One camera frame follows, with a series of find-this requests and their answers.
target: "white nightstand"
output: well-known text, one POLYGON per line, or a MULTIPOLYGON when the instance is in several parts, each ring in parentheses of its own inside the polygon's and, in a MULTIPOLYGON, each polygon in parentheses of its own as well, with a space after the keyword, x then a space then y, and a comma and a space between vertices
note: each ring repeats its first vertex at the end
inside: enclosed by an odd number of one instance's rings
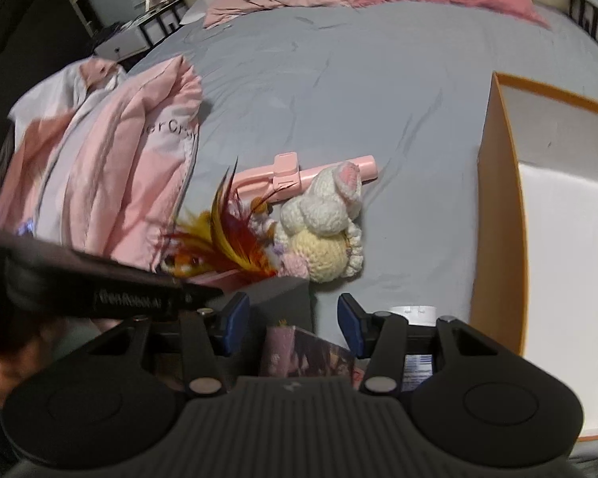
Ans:
POLYGON ((96 54, 121 62, 141 53, 148 53, 180 28, 180 20, 188 10, 184 0, 151 10, 126 23, 113 37, 96 47, 96 54))

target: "bed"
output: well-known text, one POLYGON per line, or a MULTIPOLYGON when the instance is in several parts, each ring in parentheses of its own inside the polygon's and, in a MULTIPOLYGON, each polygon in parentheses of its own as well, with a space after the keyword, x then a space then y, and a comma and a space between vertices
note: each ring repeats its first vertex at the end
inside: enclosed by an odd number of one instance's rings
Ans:
POLYGON ((370 311, 434 305, 469 319, 476 161, 493 71, 598 100, 598 45, 563 13, 569 0, 535 1, 551 30, 413 1, 283 8, 208 30, 196 22, 132 73, 181 53, 202 78, 199 151, 183 201, 192 212, 209 206, 237 158, 244 170, 286 151, 303 167, 375 156, 380 175, 364 185, 360 219, 364 271, 314 286, 317 334, 344 343, 342 292, 370 311))

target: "crocheted doll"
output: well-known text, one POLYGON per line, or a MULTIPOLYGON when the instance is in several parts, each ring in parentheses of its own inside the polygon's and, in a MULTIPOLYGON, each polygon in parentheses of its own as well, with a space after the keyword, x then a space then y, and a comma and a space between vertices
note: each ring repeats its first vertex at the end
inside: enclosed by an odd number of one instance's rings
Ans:
POLYGON ((361 271, 361 228, 352 221, 361 212, 361 175, 350 162, 323 169, 301 196, 281 207, 275 243, 285 274, 329 282, 361 271))

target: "yellow crocheted body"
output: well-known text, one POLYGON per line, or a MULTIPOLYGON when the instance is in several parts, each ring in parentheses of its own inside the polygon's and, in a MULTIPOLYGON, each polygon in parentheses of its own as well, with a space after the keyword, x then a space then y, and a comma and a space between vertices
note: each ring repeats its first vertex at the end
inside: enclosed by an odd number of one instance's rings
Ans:
POLYGON ((313 282, 334 280, 348 264, 348 244, 343 233, 317 237, 310 230, 303 230, 290 237, 288 248, 305 258, 313 282))

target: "pink selfie stick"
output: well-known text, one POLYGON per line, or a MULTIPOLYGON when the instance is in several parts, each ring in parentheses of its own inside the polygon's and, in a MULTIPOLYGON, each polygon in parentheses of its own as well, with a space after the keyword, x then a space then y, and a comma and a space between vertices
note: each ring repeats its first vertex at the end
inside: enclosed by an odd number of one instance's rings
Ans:
MULTIPOLYGON (((378 172, 374 156, 362 156, 349 162, 359 167, 362 182, 376 179, 378 172)), ((338 163, 299 170, 297 153, 284 153, 275 156, 272 165, 237 173, 234 176, 233 188, 237 189, 239 197, 244 201, 266 196, 273 191, 275 194, 268 199, 269 203, 284 201, 303 194, 317 174, 327 167, 336 165, 338 163)))

